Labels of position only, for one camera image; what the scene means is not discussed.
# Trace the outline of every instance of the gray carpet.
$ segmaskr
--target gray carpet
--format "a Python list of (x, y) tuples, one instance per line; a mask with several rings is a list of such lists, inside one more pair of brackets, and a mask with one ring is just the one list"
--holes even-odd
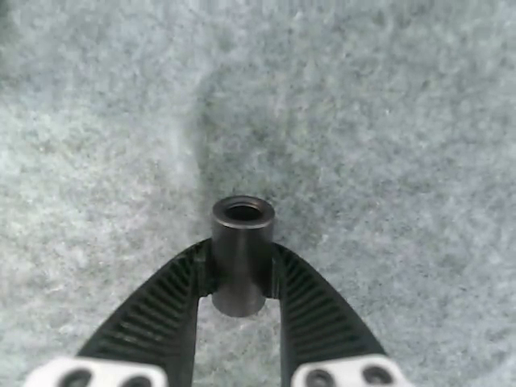
[[(416, 385), (516, 385), (516, 2), (273, 3), (0, 0), (0, 385), (235, 193)], [(276, 303), (199, 320), (194, 385), (279, 385)]]

